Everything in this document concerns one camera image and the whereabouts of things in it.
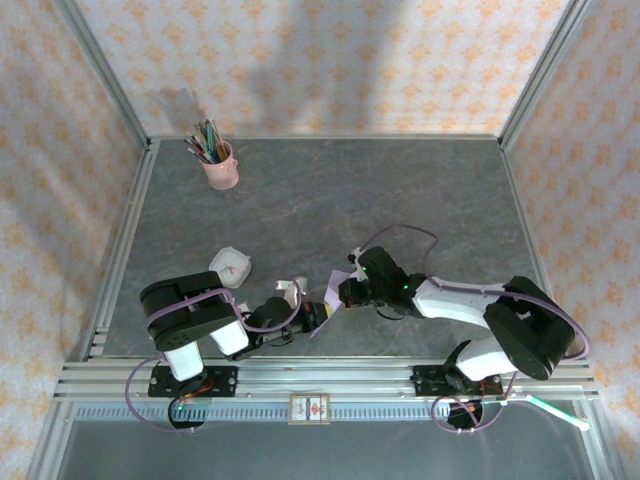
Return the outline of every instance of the floral wallpaper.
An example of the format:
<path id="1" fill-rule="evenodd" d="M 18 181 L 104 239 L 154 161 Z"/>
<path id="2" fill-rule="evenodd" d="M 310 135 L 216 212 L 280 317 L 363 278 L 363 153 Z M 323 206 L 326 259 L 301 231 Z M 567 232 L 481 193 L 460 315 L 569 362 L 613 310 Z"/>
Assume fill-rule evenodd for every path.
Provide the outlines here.
<path id="1" fill-rule="evenodd" d="M 509 152 L 558 301 L 585 326 L 629 478 L 640 478 L 640 3 L 596 1 Z"/>
<path id="2" fill-rule="evenodd" d="M 79 0 L 150 135 L 498 134 L 568 0 Z"/>
<path id="3" fill-rule="evenodd" d="M 0 2 L 0 478 L 28 470 L 140 151 L 53 0 Z"/>

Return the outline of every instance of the label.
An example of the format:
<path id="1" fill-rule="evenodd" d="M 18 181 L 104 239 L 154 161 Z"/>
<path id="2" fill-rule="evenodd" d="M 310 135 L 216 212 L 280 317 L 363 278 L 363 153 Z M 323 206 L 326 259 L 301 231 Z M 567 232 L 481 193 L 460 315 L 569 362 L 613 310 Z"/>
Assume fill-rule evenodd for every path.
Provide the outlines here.
<path id="1" fill-rule="evenodd" d="M 291 395 L 289 423 L 291 425 L 328 425 L 331 422 L 329 395 Z"/>

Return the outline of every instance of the patterned wall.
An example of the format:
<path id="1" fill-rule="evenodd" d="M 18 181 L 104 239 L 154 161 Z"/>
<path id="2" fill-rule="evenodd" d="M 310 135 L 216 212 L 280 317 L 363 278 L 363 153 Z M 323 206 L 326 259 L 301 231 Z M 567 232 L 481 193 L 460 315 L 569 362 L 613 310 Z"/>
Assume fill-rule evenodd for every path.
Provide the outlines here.
<path id="1" fill-rule="evenodd" d="M 150 135 L 500 132 L 568 0 L 79 0 Z"/>
<path id="2" fill-rule="evenodd" d="M 510 152 L 554 296 L 640 478 L 640 3 L 600 0 Z"/>
<path id="3" fill-rule="evenodd" d="M 31 462 L 139 149 L 52 0 L 0 2 L 0 478 Z"/>

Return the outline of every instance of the pink cup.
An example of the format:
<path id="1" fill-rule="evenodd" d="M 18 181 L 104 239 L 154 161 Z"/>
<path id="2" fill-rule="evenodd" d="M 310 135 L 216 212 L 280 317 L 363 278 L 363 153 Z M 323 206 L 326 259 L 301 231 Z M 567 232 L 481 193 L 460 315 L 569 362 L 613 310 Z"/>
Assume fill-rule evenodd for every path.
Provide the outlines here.
<path id="1" fill-rule="evenodd" d="M 207 174 L 207 178 L 209 179 L 209 185 L 216 190 L 228 190 L 233 188 L 236 183 L 238 183 L 238 180 L 240 180 L 240 174 L 236 168 L 238 166 L 238 161 L 233 158 L 233 149 L 227 142 L 224 142 L 224 145 L 229 152 L 229 156 L 224 162 L 213 165 L 200 162 L 204 168 L 204 172 Z"/>

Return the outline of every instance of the gray marble surface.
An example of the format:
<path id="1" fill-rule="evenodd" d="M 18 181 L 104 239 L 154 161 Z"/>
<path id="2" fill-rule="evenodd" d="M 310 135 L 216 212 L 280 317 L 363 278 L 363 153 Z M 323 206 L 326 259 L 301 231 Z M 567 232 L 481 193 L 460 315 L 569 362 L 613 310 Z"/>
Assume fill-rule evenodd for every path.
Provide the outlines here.
<path id="1" fill-rule="evenodd" d="M 232 245 L 252 270 L 235 291 L 256 308 L 276 279 L 308 278 L 322 301 L 332 269 L 382 227 L 409 223 L 438 233 L 430 259 L 439 277 L 493 283 L 534 278 L 498 144 L 490 140 L 235 140 L 240 182 L 207 184 L 179 140 L 162 141 L 118 294 L 105 355 L 155 352 L 138 301 L 150 283 L 207 269 Z M 398 231 L 377 242 L 407 273 L 421 270 L 428 238 Z M 370 308 L 341 309 L 315 338 L 261 355 L 420 355 L 444 358 L 486 336 L 444 319 L 392 322 Z M 219 355 L 209 338 L 205 356 Z"/>

